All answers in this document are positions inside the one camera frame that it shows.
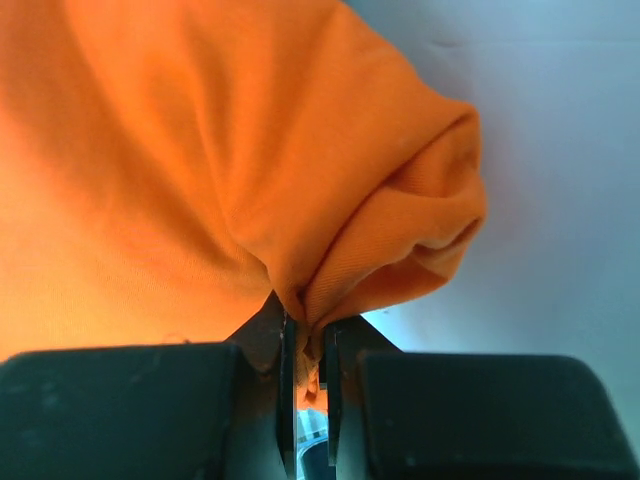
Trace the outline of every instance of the orange shirt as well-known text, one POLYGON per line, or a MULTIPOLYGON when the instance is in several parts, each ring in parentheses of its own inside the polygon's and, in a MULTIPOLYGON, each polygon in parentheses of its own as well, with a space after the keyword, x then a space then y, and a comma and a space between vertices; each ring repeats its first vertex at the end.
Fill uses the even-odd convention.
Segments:
POLYGON ((336 0, 3 0, 0 360, 327 322, 454 274, 478 118, 336 0))

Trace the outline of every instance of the orange fabric tip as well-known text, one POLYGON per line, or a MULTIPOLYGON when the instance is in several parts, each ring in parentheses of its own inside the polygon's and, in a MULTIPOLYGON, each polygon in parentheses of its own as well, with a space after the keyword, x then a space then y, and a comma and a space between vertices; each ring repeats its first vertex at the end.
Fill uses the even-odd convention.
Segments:
MULTIPOLYGON (((426 294, 486 214, 475 110, 335 0, 4 0, 0 359, 426 294)), ((306 341, 311 340, 309 347, 306 341)))

